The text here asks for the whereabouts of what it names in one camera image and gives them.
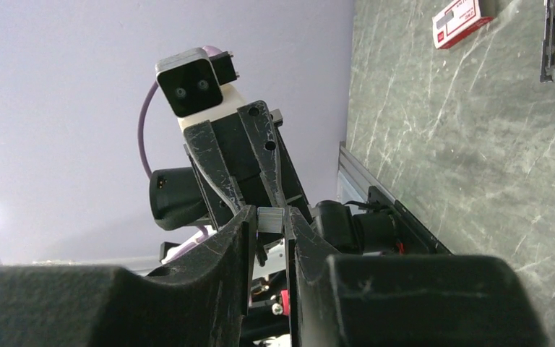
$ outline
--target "black cylinder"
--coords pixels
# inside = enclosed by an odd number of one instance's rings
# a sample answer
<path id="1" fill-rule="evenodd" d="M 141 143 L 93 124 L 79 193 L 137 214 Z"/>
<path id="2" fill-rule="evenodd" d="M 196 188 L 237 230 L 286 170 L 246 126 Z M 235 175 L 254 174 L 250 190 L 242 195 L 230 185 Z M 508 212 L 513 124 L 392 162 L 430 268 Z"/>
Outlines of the black cylinder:
<path id="1" fill-rule="evenodd" d="M 352 215 L 340 202 L 325 200 L 316 204 L 314 217 L 320 236 L 342 253 L 361 254 L 361 240 L 352 224 Z"/>
<path id="2" fill-rule="evenodd" d="M 352 219 L 361 235 L 365 253 L 387 251 L 395 247 L 397 224 L 387 210 L 354 215 Z"/>
<path id="3" fill-rule="evenodd" d="M 271 312 L 245 316 L 241 323 L 241 340 L 256 341 L 290 332 L 288 317 Z"/>
<path id="4" fill-rule="evenodd" d="M 192 168 L 152 172 L 150 207 L 154 221 L 164 230 L 186 226 L 207 214 L 207 206 Z"/>

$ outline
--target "metal screw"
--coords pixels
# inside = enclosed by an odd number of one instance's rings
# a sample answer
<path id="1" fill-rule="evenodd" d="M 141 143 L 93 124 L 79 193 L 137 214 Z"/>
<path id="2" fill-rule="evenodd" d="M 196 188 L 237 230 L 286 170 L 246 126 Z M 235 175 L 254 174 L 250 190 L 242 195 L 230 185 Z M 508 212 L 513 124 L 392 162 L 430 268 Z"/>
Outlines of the metal screw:
<path id="1" fill-rule="evenodd" d="M 273 312 L 273 314 L 275 314 L 276 316 L 279 316 L 280 314 L 284 313 L 284 308 L 282 307 L 282 305 L 276 303 L 271 306 L 271 312 Z"/>

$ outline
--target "black plastic part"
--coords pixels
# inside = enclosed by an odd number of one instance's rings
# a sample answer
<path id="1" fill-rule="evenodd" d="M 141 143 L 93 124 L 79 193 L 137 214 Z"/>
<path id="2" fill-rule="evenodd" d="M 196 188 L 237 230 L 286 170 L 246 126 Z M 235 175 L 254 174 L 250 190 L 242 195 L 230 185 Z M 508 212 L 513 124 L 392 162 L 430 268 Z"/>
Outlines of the black plastic part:
<path id="1" fill-rule="evenodd" d="M 264 142 L 256 148 L 256 152 L 253 150 L 251 139 L 262 135 L 254 133 L 261 132 L 260 129 L 271 131 L 275 150 L 267 150 Z M 312 222 L 301 182 L 277 127 L 272 125 L 270 112 L 264 102 L 250 103 L 241 107 L 238 113 L 188 127 L 184 130 L 184 138 L 215 228 L 220 228 L 233 216 L 227 203 L 215 193 L 216 189 L 228 196 L 229 200 L 237 200 L 240 205 L 274 205 L 263 182 L 259 162 L 268 163 L 275 158 L 279 159 L 276 165 L 279 171 L 277 174 L 271 174 L 273 177 L 280 177 L 280 184 L 274 186 L 281 187 L 277 193 L 283 194 L 284 200 L 288 201 L 290 206 L 300 209 L 307 221 Z M 220 182 L 220 187 L 213 187 L 207 182 L 206 177 L 210 177 L 213 182 Z M 280 234 L 260 234 L 258 241 L 262 245 L 271 244 L 281 237 Z"/>
<path id="2" fill-rule="evenodd" d="M 275 300 L 271 300 L 271 299 L 263 300 L 263 301 L 253 301 L 248 308 L 248 313 L 249 313 L 248 315 L 252 316 L 263 312 L 265 313 L 268 312 L 273 314 L 271 312 L 271 306 L 275 304 L 275 302 L 276 302 Z"/>
<path id="3" fill-rule="evenodd" d="M 244 317 L 241 326 L 241 340 L 244 341 L 258 341 L 289 333 L 288 317 L 276 316 L 271 309 L 259 314 L 251 313 Z"/>
<path id="4" fill-rule="evenodd" d="M 207 214 L 192 168 L 152 172 L 150 207 L 154 221 L 164 230 L 186 226 Z"/>
<path id="5" fill-rule="evenodd" d="M 271 296 L 274 296 L 274 295 L 279 296 L 280 292 L 287 288 L 288 287 L 286 286 L 286 271 L 282 270 L 279 273 L 274 274 L 273 277 L 270 278 L 269 290 L 262 292 L 258 295 L 255 295 L 254 300 L 255 301 L 269 300 Z"/>
<path id="6" fill-rule="evenodd" d="M 167 242 L 167 241 L 160 244 L 160 251 L 159 251 L 160 252 L 159 253 L 160 258 L 165 259 L 167 257 L 167 252 L 169 251 L 169 249 L 172 249 L 172 248 L 177 247 L 179 245 L 181 245 L 181 244 L 176 244 L 176 243 Z"/>
<path id="7" fill-rule="evenodd" d="M 397 223 L 387 210 L 371 211 L 352 216 L 363 252 L 393 251 L 397 242 Z"/>
<path id="8" fill-rule="evenodd" d="M 388 205 L 406 254 L 452 254 L 399 200 L 394 204 L 377 187 L 369 187 L 369 202 Z"/>
<path id="9" fill-rule="evenodd" d="M 143 278 L 121 267 L 0 267 L 0 346 L 233 346 L 256 208 Z"/>
<path id="10" fill-rule="evenodd" d="M 291 346 L 301 347 L 301 331 L 299 326 L 299 312 L 301 311 L 299 297 L 301 294 L 298 291 L 299 264 L 297 262 L 296 254 L 296 227 L 292 223 L 294 219 L 292 215 L 296 213 L 298 213 L 298 211 L 292 211 L 291 209 L 287 209 L 285 211 L 286 223 L 284 225 L 284 250 L 286 255 L 286 286 L 288 288 L 289 301 L 291 304 L 291 313 L 288 315 L 288 327 L 291 332 Z"/>
<path id="11" fill-rule="evenodd" d="M 228 52 L 222 52 L 210 57 L 219 85 L 225 85 L 237 80 L 237 72 L 231 58 L 231 54 Z"/>
<path id="12" fill-rule="evenodd" d="M 331 256 L 327 265 L 320 282 L 337 285 L 342 326 L 324 333 L 341 333 L 333 341 L 342 343 L 323 346 L 546 345 L 518 277 L 497 258 Z M 328 304 L 319 314 L 330 312 Z"/>
<path id="13" fill-rule="evenodd" d="M 212 63 L 207 59 L 163 71 L 156 81 L 177 117 L 191 116 L 223 102 Z"/>
<path id="14" fill-rule="evenodd" d="M 340 202 L 324 200 L 316 204 L 316 231 L 342 253 L 362 254 L 363 244 L 352 223 L 350 208 Z"/>

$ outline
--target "camera lens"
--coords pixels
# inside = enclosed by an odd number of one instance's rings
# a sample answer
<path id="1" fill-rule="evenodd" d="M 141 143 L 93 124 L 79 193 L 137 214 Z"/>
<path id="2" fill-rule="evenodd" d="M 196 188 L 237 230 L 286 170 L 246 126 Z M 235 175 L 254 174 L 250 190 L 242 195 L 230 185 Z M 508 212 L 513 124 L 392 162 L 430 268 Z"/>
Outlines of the camera lens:
<path id="1" fill-rule="evenodd" d="M 186 90 L 183 88 L 177 88 L 176 89 L 176 97 L 178 99 L 183 99 L 186 97 Z"/>
<path id="2" fill-rule="evenodd" d="M 207 83 L 206 80 L 200 80 L 197 83 L 197 87 L 199 87 L 200 90 L 207 90 L 210 87 L 210 84 Z"/>

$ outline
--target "cable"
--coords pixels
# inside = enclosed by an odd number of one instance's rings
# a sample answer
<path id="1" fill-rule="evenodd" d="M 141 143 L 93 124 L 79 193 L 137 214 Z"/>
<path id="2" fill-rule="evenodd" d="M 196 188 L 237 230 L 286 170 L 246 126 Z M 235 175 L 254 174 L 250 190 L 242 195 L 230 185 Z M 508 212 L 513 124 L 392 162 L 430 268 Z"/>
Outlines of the cable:
<path id="1" fill-rule="evenodd" d="M 389 206 L 381 205 L 378 202 L 367 203 L 367 202 L 358 202 L 358 201 L 350 200 L 350 201 L 344 203 L 344 205 L 354 205 L 354 206 L 358 207 L 359 210 L 370 210 L 370 211 L 375 211 L 375 212 L 380 212 L 382 210 L 389 210 L 390 209 Z"/>
<path id="2" fill-rule="evenodd" d="M 203 46 L 203 51 L 207 52 L 208 56 L 217 56 L 222 53 L 222 50 L 214 46 Z"/>
<path id="3" fill-rule="evenodd" d="M 156 94 L 157 89 L 158 83 L 154 81 L 152 87 L 150 87 L 150 90 L 148 90 L 147 92 L 144 103 L 142 105 L 142 110 L 139 112 L 139 123 L 137 123 L 137 147 L 139 148 L 139 157 L 142 160 L 142 165 L 148 178 L 152 177 L 152 169 L 150 169 L 150 164 L 147 162 L 147 156 L 145 154 L 143 130 L 145 125 L 145 117 L 147 115 L 147 108 L 150 106 L 150 101 L 152 101 L 152 97 L 154 97 L 154 94 Z"/>
<path id="4" fill-rule="evenodd" d="M 203 242 L 205 239 L 207 239 L 208 237 L 210 237 L 210 232 L 207 230 L 207 228 L 205 228 L 205 226 L 197 226 L 197 228 L 203 233 L 204 238 L 198 238 L 197 242 L 201 243 Z"/>

